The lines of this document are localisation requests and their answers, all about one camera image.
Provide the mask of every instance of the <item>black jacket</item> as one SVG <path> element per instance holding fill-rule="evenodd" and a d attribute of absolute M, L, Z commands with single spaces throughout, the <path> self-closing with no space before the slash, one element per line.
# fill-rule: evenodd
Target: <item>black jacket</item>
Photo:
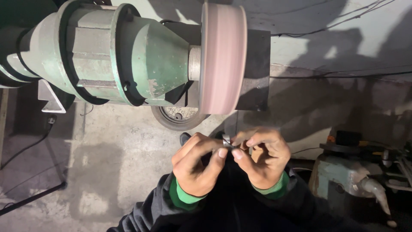
<path fill-rule="evenodd" d="M 253 189 L 248 177 L 228 154 L 217 183 L 198 207 L 187 211 L 169 196 L 173 173 L 160 178 L 144 202 L 107 232 L 155 231 L 366 231 L 355 221 L 333 215 L 324 199 L 316 198 L 292 169 L 287 192 L 270 200 Z"/>

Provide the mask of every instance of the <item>hand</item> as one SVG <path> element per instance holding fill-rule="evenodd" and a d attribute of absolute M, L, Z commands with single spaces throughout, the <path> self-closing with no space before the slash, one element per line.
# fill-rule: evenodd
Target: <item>hand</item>
<path fill-rule="evenodd" d="M 289 146 L 279 131 L 255 127 L 239 132 L 232 141 L 233 146 L 240 145 L 232 150 L 235 162 L 256 188 L 268 189 L 279 181 L 290 159 Z M 252 156 L 249 147 L 253 147 Z"/>
<path fill-rule="evenodd" d="M 209 152 L 214 153 L 205 167 L 200 158 Z M 194 134 L 172 157 L 173 173 L 183 191 L 193 196 L 208 194 L 225 166 L 226 155 L 222 140 Z"/>

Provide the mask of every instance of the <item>concrete floor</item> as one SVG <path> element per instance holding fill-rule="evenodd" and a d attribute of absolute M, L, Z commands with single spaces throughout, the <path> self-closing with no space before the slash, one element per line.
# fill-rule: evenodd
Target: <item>concrete floor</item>
<path fill-rule="evenodd" d="M 403 144 L 410 137 L 410 87 L 374 80 L 272 80 L 267 112 L 212 115 L 188 132 L 234 134 L 254 125 L 276 126 L 293 152 L 318 146 L 337 129 Z M 11 91 L 4 161 L 44 133 L 47 115 L 35 93 L 36 85 Z M 80 115 L 91 109 L 77 103 L 58 115 L 44 142 L 0 171 L 0 207 L 68 181 L 67 189 L 0 217 L 0 231 L 105 231 L 172 170 L 180 132 L 162 127 L 149 107 L 105 104 Z M 320 153 L 296 157 L 314 159 Z"/>

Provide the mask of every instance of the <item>green sleeve cuff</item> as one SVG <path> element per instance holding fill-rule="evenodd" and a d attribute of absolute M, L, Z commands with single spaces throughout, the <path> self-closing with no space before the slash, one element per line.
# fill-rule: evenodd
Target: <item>green sleeve cuff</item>
<path fill-rule="evenodd" d="M 282 197 L 286 193 L 286 188 L 289 183 L 289 176 L 285 171 L 282 172 L 281 178 L 279 181 L 272 187 L 268 189 L 258 189 L 255 186 L 253 188 L 263 194 L 266 198 L 271 199 L 271 200 L 276 200 L 280 197 Z"/>
<path fill-rule="evenodd" d="M 207 196 L 193 196 L 186 193 L 180 187 L 179 183 L 176 180 L 176 177 L 173 178 L 172 183 L 170 184 L 169 194 L 170 198 L 172 199 L 173 205 L 187 211 L 194 210 L 197 207 L 199 201 Z"/>

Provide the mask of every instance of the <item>rubber wheel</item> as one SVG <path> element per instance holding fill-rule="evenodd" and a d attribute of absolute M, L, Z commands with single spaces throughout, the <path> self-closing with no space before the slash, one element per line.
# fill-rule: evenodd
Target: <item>rubber wheel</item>
<path fill-rule="evenodd" d="M 199 124 L 203 122 L 204 119 L 206 119 L 207 114 L 201 114 L 200 111 L 198 110 L 197 113 L 183 121 L 178 121 L 175 120 L 174 118 L 171 118 L 167 115 L 167 113 L 164 111 L 163 107 L 157 107 L 157 106 L 152 106 L 152 113 L 156 120 L 164 127 L 170 130 L 174 131 L 186 131 L 186 130 L 191 130 L 195 127 L 197 127 Z"/>

